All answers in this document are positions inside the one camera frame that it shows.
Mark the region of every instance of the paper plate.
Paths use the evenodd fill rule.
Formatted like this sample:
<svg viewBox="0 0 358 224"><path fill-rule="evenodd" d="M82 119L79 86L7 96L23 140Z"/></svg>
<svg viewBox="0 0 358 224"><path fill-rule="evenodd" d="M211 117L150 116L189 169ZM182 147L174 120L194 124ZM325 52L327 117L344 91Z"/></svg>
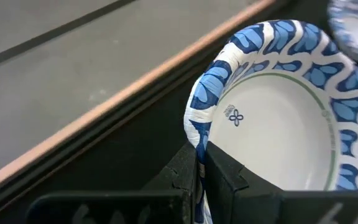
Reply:
<svg viewBox="0 0 358 224"><path fill-rule="evenodd" d="M284 190L358 190L358 67L312 24L236 33L194 84L184 126L201 164L211 141Z"/></svg>
<svg viewBox="0 0 358 224"><path fill-rule="evenodd" d="M358 61L358 0L331 0L328 14L339 48Z"/></svg>

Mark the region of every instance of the gray countertop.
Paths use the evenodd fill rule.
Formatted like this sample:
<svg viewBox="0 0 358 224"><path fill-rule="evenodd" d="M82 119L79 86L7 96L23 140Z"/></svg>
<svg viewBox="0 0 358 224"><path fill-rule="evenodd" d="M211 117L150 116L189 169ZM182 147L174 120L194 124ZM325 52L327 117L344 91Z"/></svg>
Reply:
<svg viewBox="0 0 358 224"><path fill-rule="evenodd" d="M0 0L0 51L112 1ZM0 64L0 168L248 2L138 0Z"/></svg>

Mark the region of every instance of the blue patterned rim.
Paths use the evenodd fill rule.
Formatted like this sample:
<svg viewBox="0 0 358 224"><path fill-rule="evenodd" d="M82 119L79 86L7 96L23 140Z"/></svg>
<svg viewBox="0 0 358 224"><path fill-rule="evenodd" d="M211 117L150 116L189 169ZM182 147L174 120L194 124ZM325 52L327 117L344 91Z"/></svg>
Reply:
<svg viewBox="0 0 358 224"><path fill-rule="evenodd" d="M319 28L290 20L262 22L237 32L194 84L184 127L197 151L201 183L206 143L219 99L238 83L266 73L286 73L329 96L326 110L337 122L341 144L333 190L358 190L358 67ZM233 112L232 116L236 125L240 114ZM200 192L199 198L203 198L203 190ZM198 223L204 222L203 206L200 199Z"/></svg>
<svg viewBox="0 0 358 224"><path fill-rule="evenodd" d="M351 33L346 30L342 18L345 15L358 16L358 0L331 0L328 5L329 25L333 30L341 50L358 61L358 44L354 42Z"/></svg>

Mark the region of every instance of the blue logo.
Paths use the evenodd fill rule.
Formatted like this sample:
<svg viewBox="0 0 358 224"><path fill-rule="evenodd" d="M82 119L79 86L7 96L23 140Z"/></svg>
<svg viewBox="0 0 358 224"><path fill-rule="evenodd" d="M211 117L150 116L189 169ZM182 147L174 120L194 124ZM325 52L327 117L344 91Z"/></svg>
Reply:
<svg viewBox="0 0 358 224"><path fill-rule="evenodd" d="M233 115L229 116L229 120L234 121L234 125L238 127L240 125L240 121L244 119L244 116L239 114L239 110L234 109Z"/></svg>

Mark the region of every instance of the green line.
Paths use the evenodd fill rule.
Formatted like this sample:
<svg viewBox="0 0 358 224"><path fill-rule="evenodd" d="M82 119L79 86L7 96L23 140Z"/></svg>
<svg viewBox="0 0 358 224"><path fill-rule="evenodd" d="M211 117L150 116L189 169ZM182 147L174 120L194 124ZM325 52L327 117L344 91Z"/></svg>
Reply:
<svg viewBox="0 0 358 224"><path fill-rule="evenodd" d="M218 103L223 100L223 98L236 86L240 85L241 83L243 83L244 81L250 80L252 78L257 78L257 77L265 77L265 76L275 76L275 77L282 77L282 78L286 78L287 80L293 81L295 83L297 83L298 85L302 86L312 97L313 99L317 102L318 106L320 107L320 109L322 110L326 110L323 102L317 97L317 95L314 93L313 90L311 90L308 86L306 86L303 82L299 81L296 78L293 78L289 75L284 75L284 74L279 74L279 73L264 73L264 74L258 74L258 75L254 75L248 78L245 78L239 82L237 82L236 84L234 84L233 86L230 86L230 89L227 90L227 92L225 92L225 94L223 94L222 97L220 97ZM327 121L328 124L328 129L330 130L330 121ZM334 166L336 163L336 153L335 153L336 149L332 149L331 150L331 160L330 160L330 165L329 165L329 172L328 172L328 176L327 176L327 180L326 183L324 185L324 190L328 190L329 186L331 185L332 181L333 181L333 175L334 175Z"/></svg>
<svg viewBox="0 0 358 224"><path fill-rule="evenodd" d="M254 75L248 78L245 78L239 82L237 82L236 84L234 84L233 86L230 86L230 89L228 89L227 92L225 92L225 94L223 94L222 97L220 97L219 102L221 100L223 100L223 98L236 86L240 85L241 83L243 83L244 81L250 80L252 78L256 78L256 77L264 77L264 76L277 76L277 77L282 77L282 78L286 78L288 80L291 80L297 84L299 84L300 86L302 86L313 98L314 100L316 100L318 106L322 109L325 110L323 103L321 102L321 100L317 97L317 95L308 87L306 86L304 83L302 83L301 81L297 80L296 78L293 78L289 75L284 75L284 74L279 74L279 73L265 73L265 74L260 74L260 75Z"/></svg>
<svg viewBox="0 0 358 224"><path fill-rule="evenodd" d="M333 175L334 175L334 166L335 166L335 151L331 150L331 163L329 166L328 177L327 177L326 185L324 186L324 190L328 190L329 186L331 186L331 182L333 181Z"/></svg>

